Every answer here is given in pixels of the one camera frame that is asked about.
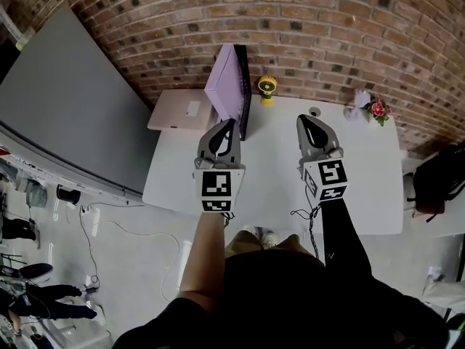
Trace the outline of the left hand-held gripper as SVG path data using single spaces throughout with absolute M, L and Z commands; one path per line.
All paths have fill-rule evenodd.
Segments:
M 239 163 L 240 129 L 235 119 L 214 125 L 202 136 L 193 179 L 203 212 L 233 212 L 246 173 Z

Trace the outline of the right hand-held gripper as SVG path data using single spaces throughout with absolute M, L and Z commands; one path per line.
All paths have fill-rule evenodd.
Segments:
M 296 120 L 302 158 L 299 171 L 310 203 L 343 198 L 349 181 L 343 165 L 344 151 L 335 131 L 314 116 Z

